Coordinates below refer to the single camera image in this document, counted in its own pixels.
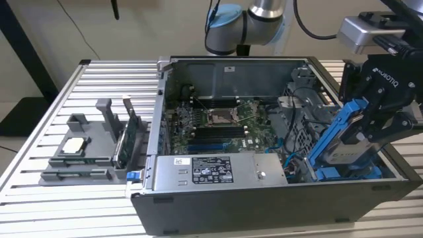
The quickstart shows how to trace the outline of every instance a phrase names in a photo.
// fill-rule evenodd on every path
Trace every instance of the blue drive bracket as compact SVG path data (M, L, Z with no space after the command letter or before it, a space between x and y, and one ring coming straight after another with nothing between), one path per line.
M381 171L374 165L370 168L370 173L364 175L364 178L365 179L380 179L381 178Z
M337 133L346 128L350 116L354 114L354 112L361 111L365 107L366 101L362 99L353 99L350 102L344 104L344 107L337 113L329 128L322 133L320 140L317 141L309 152L308 161L312 167L314 167L316 159L330 143L332 139L334 138Z

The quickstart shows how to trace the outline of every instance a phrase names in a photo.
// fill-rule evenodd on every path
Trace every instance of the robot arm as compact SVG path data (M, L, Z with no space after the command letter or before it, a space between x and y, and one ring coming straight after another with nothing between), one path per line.
M254 0L246 11L236 4L218 3L209 11L205 49L229 55L237 45L265 45L281 31L281 0Z
M382 2L393 13L346 17L337 33L354 53L369 55L362 65L345 63L344 107L308 155L317 175L321 168L361 169L384 144L423 132L423 21L400 1Z

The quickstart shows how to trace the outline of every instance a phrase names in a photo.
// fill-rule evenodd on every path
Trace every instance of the black pole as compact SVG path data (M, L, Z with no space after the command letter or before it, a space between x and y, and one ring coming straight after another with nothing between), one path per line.
M400 0L380 0L382 4L392 10L392 12L406 22L413 33L423 40L423 21L413 10Z
M5 0L0 0L0 30L50 104L58 94L57 88Z
M25 97L19 99L0 122L0 135L27 136L58 92L5 0L0 0L0 30L42 94L42 98Z
M118 7L117 7L117 0L111 0L111 9L114 14L114 19L118 20Z

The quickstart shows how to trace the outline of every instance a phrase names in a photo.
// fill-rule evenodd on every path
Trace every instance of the slotted aluminum surface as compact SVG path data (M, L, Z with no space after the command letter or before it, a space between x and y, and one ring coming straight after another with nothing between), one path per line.
M322 60L340 82L344 63ZM123 185L39 187L39 171L67 130L70 113L101 120L94 102L111 98L113 112L125 120L121 95L132 96L137 114L150 121L156 94L154 61L93 61L78 66L54 104L0 178L0 238L2 237L149 237L144 233ZM393 143L423 175L423 134ZM202 234L200 238L396 238L423 237L423 187L402 200L380 204L352 224Z

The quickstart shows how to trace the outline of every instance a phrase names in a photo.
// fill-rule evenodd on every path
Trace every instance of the black cable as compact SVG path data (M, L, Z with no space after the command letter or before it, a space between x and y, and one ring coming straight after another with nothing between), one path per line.
M289 127L288 127L288 132L286 134L284 135L284 138L282 138L282 148L285 150L285 152L288 154L292 154L292 152L288 150L286 148L286 140L288 140L288 137L289 137L289 134L292 132L292 128L293 128L293 123L294 123L294 114L296 114L296 108L294 108L294 102L293 102L293 97L290 97L292 99L292 117L290 117L290 122L289 122Z
M217 3L216 5L213 6L213 9L212 9L212 12L210 12L210 8L212 8L212 0L210 0L210 4L209 4L209 9L206 11L206 19L205 19L205 36L204 36L204 48L206 49L206 36L209 35L209 30L210 30L210 24L212 24L212 21L216 17L216 13L217 13L217 10L218 10L218 4L220 4L220 0L217 0Z
M11 150L10 148L6 148L6 147L3 147L3 146L0 146L0 148L3 149L3 150L7 150L7 151L11 151L11 152L17 153L15 150Z
M310 33L310 31L305 28L304 23L301 21L301 19L298 18L298 13L297 13L297 0L293 0L293 15L294 15L294 19L297 22L298 27L301 28L301 30L304 31L304 33L313 39L316 40L330 40L336 38L336 35L329 35L329 36L317 36L314 34Z
M91 52L93 52L93 53L94 53L94 55L97 56L97 59L98 59L98 60L101 60L101 59L99 59L99 56L98 56L98 54L97 54L97 52L93 50L93 48L91 48L91 47L90 47L90 45L87 44L87 42L86 42L86 40L85 40L85 37L83 37L83 34L81 33L79 28L77 27L77 24L74 23L74 21L73 21L71 17L69 16L69 14L67 14L67 12L66 12L66 10L65 10L63 6L61 5L59 0L57 0L57 3L58 3L58 5L59 5L61 9L63 10L63 12L65 12L65 14L66 14L66 16L67 16L67 18L69 18L70 22L73 23L73 25L74 25L74 27L75 27L75 29L77 29L78 33L79 33L79 36L81 36L81 38L82 38L82 40L83 40L83 42L85 42L86 46L90 48Z
M272 110L277 107L278 107L278 103L266 104L266 106L264 107L264 111L268 112L269 110Z
M316 92L316 90L314 90L313 88L309 88L309 87L297 87L297 88L293 90L293 92L292 92L290 94L293 95L294 92L296 92L298 89L308 89L308 90Z
M309 122L309 123L316 123L316 124L322 124L322 125L330 125L330 123L326 122L326 121L309 120L309 119L305 119L304 121L305 121L305 122Z
M206 34L206 31L208 31L208 21L209 21L209 12L210 12L210 9L212 9L212 0L210 0L210 3L209 3L209 9L206 10L206 16L205 16L205 24L204 24L204 33Z

